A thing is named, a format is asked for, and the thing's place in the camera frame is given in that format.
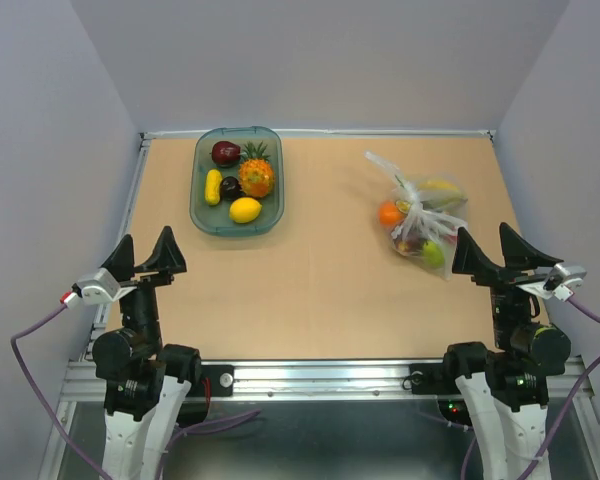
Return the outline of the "clear plastic bag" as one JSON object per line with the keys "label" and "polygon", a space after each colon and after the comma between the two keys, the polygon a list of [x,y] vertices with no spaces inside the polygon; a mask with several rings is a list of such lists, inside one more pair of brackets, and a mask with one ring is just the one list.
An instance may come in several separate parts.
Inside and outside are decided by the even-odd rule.
{"label": "clear plastic bag", "polygon": [[[466,220],[468,200],[462,205],[455,204],[446,208],[431,209],[421,203],[416,186],[421,181],[436,178],[452,182],[463,192],[464,190],[455,182],[442,176],[408,176],[397,165],[371,151],[365,152],[364,157],[378,167],[392,183],[392,190],[384,202],[394,202],[399,210],[405,214],[404,221],[392,228],[383,227],[377,217],[377,221],[386,232],[394,252],[414,262],[429,273],[445,280],[449,279],[451,277],[452,261],[456,252],[458,229],[468,226]],[[398,240],[404,240],[410,244],[411,251],[407,255],[397,252],[395,243]],[[431,269],[424,262],[421,250],[423,243],[427,240],[438,243],[443,250],[445,265],[442,268]]]}

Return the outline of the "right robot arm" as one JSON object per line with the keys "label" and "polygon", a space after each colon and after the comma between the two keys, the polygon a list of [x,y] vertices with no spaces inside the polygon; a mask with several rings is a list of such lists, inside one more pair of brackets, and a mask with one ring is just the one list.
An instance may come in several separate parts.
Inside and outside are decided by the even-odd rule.
{"label": "right robot arm", "polygon": [[468,408],[486,479],[548,479],[548,378],[564,374],[567,335],[537,321],[542,299],[568,300],[585,271],[539,251],[513,228],[499,227],[504,265],[460,229],[452,271],[490,291],[495,350],[480,342],[448,347],[443,384]]}

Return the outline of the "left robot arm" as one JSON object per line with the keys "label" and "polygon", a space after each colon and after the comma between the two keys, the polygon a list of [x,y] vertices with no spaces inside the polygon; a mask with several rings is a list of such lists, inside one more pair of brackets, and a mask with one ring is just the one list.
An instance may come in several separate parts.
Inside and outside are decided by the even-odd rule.
{"label": "left robot arm", "polygon": [[99,336],[92,356],[105,381],[104,479],[158,479],[184,398],[202,382],[198,349],[162,340],[156,290],[186,272],[166,226],[149,258],[137,264],[125,235],[100,268],[91,294],[118,304],[121,326]]}

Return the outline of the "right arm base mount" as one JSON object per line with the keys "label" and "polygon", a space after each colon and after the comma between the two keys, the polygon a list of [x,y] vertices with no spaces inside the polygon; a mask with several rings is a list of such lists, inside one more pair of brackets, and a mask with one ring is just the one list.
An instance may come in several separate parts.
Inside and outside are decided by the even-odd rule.
{"label": "right arm base mount", "polygon": [[414,395],[451,395],[457,393],[452,379],[446,375],[441,362],[410,363],[402,388]]}

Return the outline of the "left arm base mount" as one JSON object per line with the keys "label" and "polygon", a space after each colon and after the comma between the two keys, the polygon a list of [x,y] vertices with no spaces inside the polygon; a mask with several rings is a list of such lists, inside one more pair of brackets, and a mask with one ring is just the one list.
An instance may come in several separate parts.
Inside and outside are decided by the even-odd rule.
{"label": "left arm base mount", "polygon": [[200,381],[191,388],[189,396],[203,398],[206,395],[205,386],[209,385],[212,398],[231,397],[235,378],[235,367],[232,364],[203,364]]}

